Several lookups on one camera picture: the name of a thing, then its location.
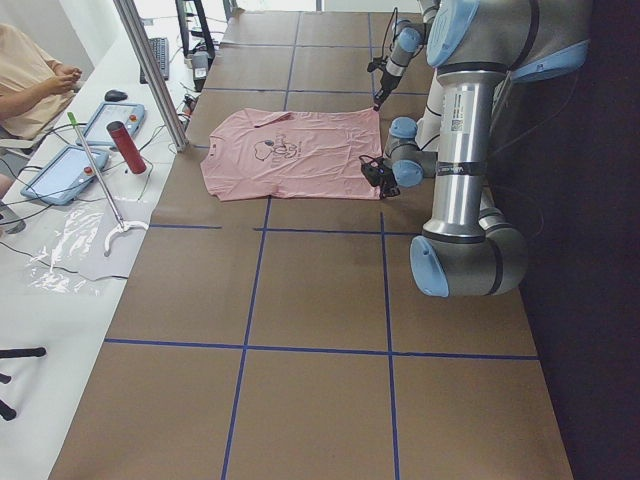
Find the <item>tripod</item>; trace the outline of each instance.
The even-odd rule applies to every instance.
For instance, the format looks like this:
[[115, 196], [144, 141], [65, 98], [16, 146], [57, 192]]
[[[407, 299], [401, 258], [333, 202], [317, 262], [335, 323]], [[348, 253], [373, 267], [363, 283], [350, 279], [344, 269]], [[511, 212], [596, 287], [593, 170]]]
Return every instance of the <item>tripod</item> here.
[[[47, 351], [44, 347], [38, 348], [19, 348], [14, 350], [0, 350], [0, 358], [21, 358], [21, 357], [42, 357]], [[0, 373], [0, 383], [9, 383], [11, 377]], [[13, 420], [16, 418], [16, 411], [9, 405], [0, 400], [0, 416], [5, 420]]]

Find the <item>dark purple wall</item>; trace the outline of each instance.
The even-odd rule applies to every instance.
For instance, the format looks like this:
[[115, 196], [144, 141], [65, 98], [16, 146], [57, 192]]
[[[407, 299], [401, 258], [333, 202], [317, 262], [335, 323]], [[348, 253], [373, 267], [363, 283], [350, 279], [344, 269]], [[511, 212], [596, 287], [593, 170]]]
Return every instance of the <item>dark purple wall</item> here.
[[591, 38], [577, 77], [515, 90], [494, 150], [570, 100], [489, 179], [534, 236], [521, 291], [574, 476], [638, 480], [640, 2], [596, 2]]

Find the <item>computer mouse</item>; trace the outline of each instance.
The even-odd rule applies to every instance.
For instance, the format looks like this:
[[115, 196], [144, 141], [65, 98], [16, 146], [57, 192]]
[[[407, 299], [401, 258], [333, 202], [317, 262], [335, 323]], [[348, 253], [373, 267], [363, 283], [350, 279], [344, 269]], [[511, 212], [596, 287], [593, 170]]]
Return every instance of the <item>computer mouse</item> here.
[[120, 90], [109, 90], [104, 94], [105, 102], [120, 102], [122, 100], [126, 100], [128, 95]]

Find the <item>red bottle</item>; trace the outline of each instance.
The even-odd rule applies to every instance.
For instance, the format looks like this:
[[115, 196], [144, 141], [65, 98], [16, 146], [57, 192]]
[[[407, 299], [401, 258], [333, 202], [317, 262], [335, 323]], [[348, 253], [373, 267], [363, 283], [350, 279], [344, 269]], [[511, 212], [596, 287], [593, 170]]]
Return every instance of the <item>red bottle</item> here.
[[147, 169], [147, 165], [142, 160], [140, 152], [133, 143], [131, 135], [127, 132], [127, 127], [122, 122], [111, 122], [107, 125], [107, 131], [116, 144], [116, 147], [124, 157], [124, 161], [129, 165], [132, 173], [142, 173]]

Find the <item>white desk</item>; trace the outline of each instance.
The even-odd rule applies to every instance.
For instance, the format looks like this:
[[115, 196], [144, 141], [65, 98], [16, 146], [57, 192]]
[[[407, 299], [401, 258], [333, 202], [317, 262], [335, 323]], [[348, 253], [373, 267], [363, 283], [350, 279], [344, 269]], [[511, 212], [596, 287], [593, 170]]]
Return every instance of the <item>white desk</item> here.
[[[147, 27], [147, 34], [150, 37], [167, 36], [171, 52], [178, 50], [174, 19], [157, 20], [154, 26]], [[129, 95], [128, 101], [142, 103], [147, 110], [146, 120], [135, 138], [136, 144], [141, 146], [163, 120], [149, 86], [139, 84], [138, 76], [137, 59], [122, 31], [68, 110], [78, 121], [87, 121], [107, 90], [125, 91]], [[179, 52], [171, 63], [168, 81], [176, 106], [188, 93], [183, 85], [192, 88], [193, 82]], [[65, 113], [58, 125], [66, 123]], [[63, 136], [71, 142], [75, 140], [73, 131], [67, 131]], [[155, 205], [160, 197], [175, 155], [170, 145], [165, 128], [142, 152], [154, 164], [141, 198], [143, 202]], [[29, 164], [45, 165], [63, 146], [62, 140], [49, 135]], [[120, 154], [113, 154], [107, 166], [121, 161]], [[33, 175], [34, 172], [23, 172], [20, 178], [27, 181]], [[122, 164], [110, 170], [105, 180], [116, 201], [137, 200], [146, 175], [146, 172], [137, 176], [126, 173], [126, 165]], [[21, 187], [22, 184], [16, 182], [6, 195], [5, 203], [24, 200], [19, 193]], [[104, 195], [100, 185], [93, 182], [81, 197]], [[17, 215], [24, 217], [42, 209], [44, 204], [25, 202], [11, 207]], [[69, 232], [70, 219], [73, 215], [89, 215], [99, 220], [103, 214], [111, 215], [105, 208], [106, 200], [74, 201], [66, 207], [52, 207], [26, 220], [22, 232], [3, 234], [0, 240], [38, 256], [43, 252], [51, 253], [53, 249], [56, 256], [60, 254], [61, 232], [67, 224], [69, 240], [75, 245], [65, 247], [63, 258], [55, 264], [74, 269], [74, 262], [81, 255], [75, 252], [86, 248], [89, 237], [86, 230]], [[51, 262], [49, 256], [43, 260]], [[0, 372], [13, 376], [11, 383], [0, 384], [0, 399], [18, 411], [18, 417], [13, 421], [0, 420], [0, 480], [44, 480], [62, 447], [126, 281], [89, 282], [62, 270], [48, 270], [2, 245], [0, 265], [0, 348], [44, 346], [47, 349], [47, 355], [42, 358], [0, 360]]]

